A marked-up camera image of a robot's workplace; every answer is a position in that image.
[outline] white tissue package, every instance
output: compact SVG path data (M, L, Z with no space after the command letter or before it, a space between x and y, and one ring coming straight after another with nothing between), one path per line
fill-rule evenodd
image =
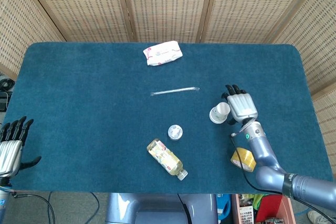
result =
M183 55L177 41L168 41L146 48L143 53L146 56L148 66L165 64Z

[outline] table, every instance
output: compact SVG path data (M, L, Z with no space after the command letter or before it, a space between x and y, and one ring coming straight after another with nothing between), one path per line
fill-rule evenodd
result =
M253 193L230 163L239 125L208 114L225 84L249 92L282 167L332 180L300 55L291 45L180 44L183 57L147 66L149 43L42 42L25 55L5 122L33 118L20 190L119 193ZM150 96L183 87L199 91ZM170 125L183 128L169 140ZM146 151L160 138L181 159L179 181ZM247 147L244 136L237 144ZM253 183L254 175L249 174Z

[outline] bottle label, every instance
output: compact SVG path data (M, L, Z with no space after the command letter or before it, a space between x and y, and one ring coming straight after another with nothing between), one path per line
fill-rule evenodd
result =
M176 165L177 161L170 155L171 151L161 142L152 149L152 156L158 161L168 172L170 172Z

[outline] yellow tape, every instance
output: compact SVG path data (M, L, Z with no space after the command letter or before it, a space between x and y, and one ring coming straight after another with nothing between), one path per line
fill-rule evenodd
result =
M241 158L241 162L243 164L243 169L247 172L253 172L257 163L253 158L252 152L250 152L250 151L248 151L244 148L240 148L240 147L238 147L237 149L238 149L238 152L239 152L239 155L240 155L240 158ZM241 168L237 152L234 152L234 154L232 155L231 162L234 165Z

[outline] white bottle cap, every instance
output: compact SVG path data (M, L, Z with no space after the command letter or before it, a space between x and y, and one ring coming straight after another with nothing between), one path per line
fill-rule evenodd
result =
M174 141L179 140L182 137L182 134L183 134L183 130L177 124L170 126L168 129L168 136L170 137L171 140L174 140Z
M183 180L187 175L188 175L188 172L186 170L182 170L179 172L177 177L179 178L179 180Z

